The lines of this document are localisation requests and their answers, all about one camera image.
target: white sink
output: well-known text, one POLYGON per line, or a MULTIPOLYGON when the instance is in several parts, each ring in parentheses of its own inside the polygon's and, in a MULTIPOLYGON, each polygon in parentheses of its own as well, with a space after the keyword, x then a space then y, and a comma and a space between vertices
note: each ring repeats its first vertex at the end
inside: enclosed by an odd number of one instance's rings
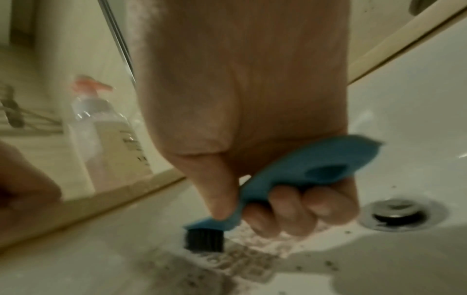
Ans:
POLYGON ((464 20, 349 88, 352 132, 387 143, 358 175, 362 204, 429 198, 448 209, 443 223, 272 242, 241 227, 226 254, 199 257, 181 226, 206 212, 184 182, 4 253, 0 295, 466 294, 466 52, 464 20))

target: brush head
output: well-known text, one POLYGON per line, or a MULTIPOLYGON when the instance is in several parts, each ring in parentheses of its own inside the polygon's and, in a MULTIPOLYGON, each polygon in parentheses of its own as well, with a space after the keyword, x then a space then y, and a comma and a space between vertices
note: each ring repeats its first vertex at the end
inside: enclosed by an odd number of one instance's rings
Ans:
POLYGON ((224 252, 224 232, 217 229, 193 228, 185 236, 185 249, 193 253, 224 252))

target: cleaning brush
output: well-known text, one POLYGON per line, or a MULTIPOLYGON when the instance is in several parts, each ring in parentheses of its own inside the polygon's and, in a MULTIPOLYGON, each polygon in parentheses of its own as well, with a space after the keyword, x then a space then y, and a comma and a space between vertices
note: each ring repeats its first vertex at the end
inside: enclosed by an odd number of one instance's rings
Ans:
POLYGON ((238 206, 229 218, 208 218, 186 225, 185 248, 196 253, 223 252, 224 232, 240 225, 248 203, 268 205, 268 193, 277 185, 305 191, 349 177, 373 160, 380 146, 378 141, 348 135, 314 142, 284 156, 240 187, 238 206))

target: sink drain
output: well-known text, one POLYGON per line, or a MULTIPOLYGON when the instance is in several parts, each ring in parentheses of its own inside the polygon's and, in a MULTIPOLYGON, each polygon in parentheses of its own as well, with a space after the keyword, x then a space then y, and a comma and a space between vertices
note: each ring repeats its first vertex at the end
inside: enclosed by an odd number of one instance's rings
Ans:
POLYGON ((398 197, 366 205, 359 222, 369 229, 400 232, 434 226, 447 216, 447 209, 433 200, 398 197))

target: hand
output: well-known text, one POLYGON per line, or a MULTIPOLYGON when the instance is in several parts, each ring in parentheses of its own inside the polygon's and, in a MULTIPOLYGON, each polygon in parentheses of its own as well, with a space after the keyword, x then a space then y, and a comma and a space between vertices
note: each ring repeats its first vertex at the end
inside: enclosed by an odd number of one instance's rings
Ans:
POLYGON ((0 141, 0 229, 60 199, 60 187, 0 141))
MULTIPOLYGON (((349 3, 322 0, 138 0, 130 47, 147 128, 216 219, 238 179, 322 138, 347 132, 349 3)), ((278 186, 243 218, 264 237, 306 236, 318 219, 358 213, 353 179, 300 193, 278 186)))

